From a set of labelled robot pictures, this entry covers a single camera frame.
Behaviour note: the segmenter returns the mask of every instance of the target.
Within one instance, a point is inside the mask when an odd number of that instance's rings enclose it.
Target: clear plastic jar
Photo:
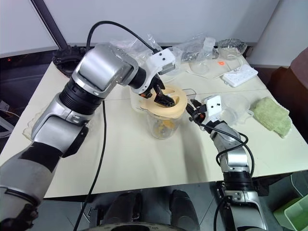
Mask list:
[[[173,135],[180,125],[179,118],[166,118],[147,112],[147,121],[152,135],[158,139],[167,139]]]

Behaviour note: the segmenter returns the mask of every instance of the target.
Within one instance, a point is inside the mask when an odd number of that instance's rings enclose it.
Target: white table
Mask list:
[[[237,61],[228,63],[231,68],[238,66]],[[225,67],[214,65],[206,76],[215,77],[226,71]],[[63,89],[67,81],[68,78],[51,64],[3,149],[0,165],[31,143],[22,134],[23,130],[35,114]],[[199,100],[213,93],[228,92],[241,93],[251,103],[271,96],[258,77],[232,88],[220,78],[207,80],[182,73],[170,84],[194,89]],[[116,86],[106,98],[106,150],[93,193],[223,179],[215,161],[217,150],[209,134],[189,122],[187,113],[172,137],[157,140],[149,133],[145,116],[131,108],[129,98],[129,88],[122,86]],[[234,128],[249,137],[248,146],[256,162],[254,177],[308,168],[308,145],[294,126],[285,139],[268,131],[253,118]],[[87,194],[96,173],[102,146],[103,119],[102,107],[99,107],[85,142],[77,154],[61,159],[45,197]]]

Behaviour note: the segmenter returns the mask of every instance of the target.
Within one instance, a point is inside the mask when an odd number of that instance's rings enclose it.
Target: black wire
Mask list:
[[[100,162],[99,162],[99,164],[98,164],[97,171],[96,171],[96,175],[95,175],[95,177],[94,177],[94,180],[93,180],[93,183],[92,183],[92,185],[91,185],[91,188],[90,188],[90,190],[89,190],[89,192],[88,192],[88,195],[87,195],[87,197],[86,197],[86,199],[85,199],[85,202],[84,202],[83,205],[82,205],[81,211],[80,211],[79,216],[78,216],[78,218],[77,218],[77,221],[76,221],[76,223],[75,223],[74,231],[76,231],[77,228],[78,228],[78,225],[79,225],[79,223],[80,223],[82,214],[83,214],[83,212],[84,212],[84,210],[85,210],[85,208],[86,208],[86,206],[87,206],[87,203],[89,202],[90,195],[91,195],[91,193],[92,193],[92,191],[93,191],[93,188],[94,188],[94,186],[95,186],[96,180],[97,180],[97,178],[98,178],[98,175],[99,175],[99,173],[100,173],[101,166],[102,166],[103,156],[104,156],[105,147],[106,147],[106,135],[107,135],[107,122],[106,122],[105,101],[103,101],[103,117],[104,117],[104,140],[103,140],[103,150],[102,150],[102,153],[101,153]]]
[[[218,203],[218,205],[217,205],[217,208],[216,208],[216,211],[215,211],[215,214],[214,214],[214,231],[217,230],[217,228],[216,228],[216,225],[217,225],[217,216],[218,216],[218,212],[219,212],[219,210],[220,210],[220,207],[221,207],[222,205],[224,205],[228,199],[229,199],[229,197],[228,197],[228,196],[225,196],[225,197]]]
[[[8,138],[8,137],[10,137],[10,135],[11,135],[11,133],[9,133],[9,134],[7,134],[7,135],[5,135],[5,136],[0,136],[0,138]]]
[[[252,155],[252,152],[251,152],[250,148],[246,145],[247,142],[248,142],[248,137],[247,137],[246,135],[242,134],[242,133],[239,133],[241,136],[244,136],[244,137],[245,137],[245,141],[243,142],[241,139],[237,138],[236,136],[233,136],[233,135],[230,134],[230,133],[227,133],[227,132],[222,131],[222,130],[220,130],[220,129],[211,127],[211,126],[209,126],[209,125],[205,125],[205,124],[199,123],[199,122],[196,121],[195,118],[194,118],[196,114],[197,114],[197,112],[195,111],[195,112],[192,114],[192,119],[193,119],[193,121],[194,121],[197,125],[202,126],[202,127],[204,127],[204,128],[208,128],[208,129],[214,130],[214,131],[219,132],[219,133],[222,133],[222,134],[225,134],[225,135],[227,135],[227,136],[230,136],[230,137],[232,137],[233,139],[237,140],[237,141],[240,143],[239,145],[237,145],[237,146],[235,146],[235,147],[233,147],[233,148],[229,148],[229,149],[226,149],[226,150],[224,150],[224,151],[218,153],[217,156],[216,156],[216,162],[218,163],[218,165],[220,166],[219,157],[220,157],[222,154],[227,153],[227,152],[230,152],[230,151],[233,151],[233,150],[235,150],[235,149],[237,149],[237,148],[240,148],[240,147],[245,147],[246,150],[248,151],[249,155],[250,155],[250,158],[251,158],[251,171],[250,171],[250,176],[252,177],[252,175],[253,175],[253,173],[254,173],[254,171],[255,171],[255,159],[254,159],[254,156]]]
[[[144,41],[142,38],[140,38],[137,34],[135,34],[133,31],[131,31],[130,29],[128,29],[127,27],[119,24],[119,23],[116,23],[116,22],[112,22],[112,21],[100,21],[100,22],[97,22],[96,24],[94,24],[88,34],[88,38],[87,38],[87,51],[90,49],[90,43],[91,43],[91,38],[92,38],[92,34],[94,32],[94,30],[100,26],[100,25],[103,25],[103,24],[111,24],[111,25],[115,25],[115,26],[118,26],[124,30],[126,30],[127,32],[131,33],[133,36],[135,36],[137,39],[139,39],[145,46],[147,46],[149,49],[151,49],[154,53],[157,53],[158,50],[151,47],[149,44],[146,43],[146,41]]]

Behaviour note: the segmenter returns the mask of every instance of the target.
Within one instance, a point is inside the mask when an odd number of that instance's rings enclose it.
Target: green cloth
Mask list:
[[[289,111],[278,105],[270,97],[261,99],[255,109],[254,118],[270,131],[277,132],[284,138],[291,129]]]

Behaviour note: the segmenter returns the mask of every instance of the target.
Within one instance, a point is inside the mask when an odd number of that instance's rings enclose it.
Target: blender jar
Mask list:
[[[147,121],[152,135],[158,139],[166,139],[173,135],[180,125],[179,118],[157,116],[148,111]]]
[[[158,139],[166,139],[173,135],[180,125],[181,116],[187,106],[186,93],[173,86],[165,86],[162,92],[171,97],[175,105],[164,107],[156,102],[155,91],[151,91],[152,97],[146,99],[141,108],[147,110],[147,122],[152,135]]]

